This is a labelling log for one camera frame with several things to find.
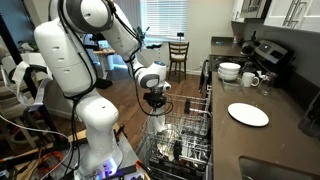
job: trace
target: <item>wooden chair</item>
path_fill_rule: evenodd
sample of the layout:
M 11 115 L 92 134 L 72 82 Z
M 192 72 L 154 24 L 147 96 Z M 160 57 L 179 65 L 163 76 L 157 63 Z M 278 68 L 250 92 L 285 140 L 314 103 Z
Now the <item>wooden chair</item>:
M 186 62 L 187 62 L 187 56 L 188 56 L 188 49 L 189 49 L 189 42 L 187 43 L 169 42 L 170 68 L 169 68 L 168 80 L 170 79 L 171 75 L 178 76 L 179 83 L 180 83 L 181 76 L 184 76 L 184 79 L 187 78 Z M 175 64 L 174 71 L 172 71 L 172 63 Z M 181 63 L 183 63 L 184 71 L 181 71 Z

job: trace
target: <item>countertop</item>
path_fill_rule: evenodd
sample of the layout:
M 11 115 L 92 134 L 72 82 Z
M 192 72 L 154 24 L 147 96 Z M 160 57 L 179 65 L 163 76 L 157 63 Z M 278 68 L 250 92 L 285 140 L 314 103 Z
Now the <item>countertop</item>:
M 225 92 L 217 73 L 212 76 L 214 179 L 241 179 L 238 159 L 249 156 L 320 175 L 320 141 L 303 134 L 297 125 L 304 111 L 282 89 L 262 96 L 256 87 L 243 94 Z M 269 117 L 264 127 L 244 125 L 228 114 L 232 103 L 247 103 Z
M 220 56 L 242 56 L 241 46 L 233 43 L 232 37 L 212 37 L 211 55 Z

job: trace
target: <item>dishwasher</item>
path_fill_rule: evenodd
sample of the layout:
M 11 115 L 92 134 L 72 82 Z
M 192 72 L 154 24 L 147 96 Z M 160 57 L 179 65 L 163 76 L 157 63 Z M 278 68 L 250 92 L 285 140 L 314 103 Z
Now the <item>dishwasher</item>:
M 165 106 L 173 108 L 164 115 L 160 132 L 153 129 L 153 117 L 147 117 L 136 154 L 152 170 L 151 179 L 212 179 L 211 86 L 207 94 L 206 98 L 166 94 L 170 103 Z

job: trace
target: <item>kitchen cabinet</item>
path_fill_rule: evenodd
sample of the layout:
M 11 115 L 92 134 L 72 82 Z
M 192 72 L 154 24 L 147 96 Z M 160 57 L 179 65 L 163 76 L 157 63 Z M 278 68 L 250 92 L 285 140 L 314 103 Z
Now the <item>kitchen cabinet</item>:
M 244 0 L 235 0 L 234 1 L 232 15 L 231 15 L 231 21 L 244 22 L 244 18 L 240 17 L 243 2 L 244 2 Z
M 264 25 L 320 32 L 320 1 L 273 0 Z

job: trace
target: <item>plate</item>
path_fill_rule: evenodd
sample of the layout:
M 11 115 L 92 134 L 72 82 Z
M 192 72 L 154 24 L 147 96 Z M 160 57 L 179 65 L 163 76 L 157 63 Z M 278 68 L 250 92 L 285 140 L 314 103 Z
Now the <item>plate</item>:
M 233 103 L 228 107 L 230 115 L 241 123 L 250 126 L 265 126 L 269 118 L 262 110 L 244 103 Z

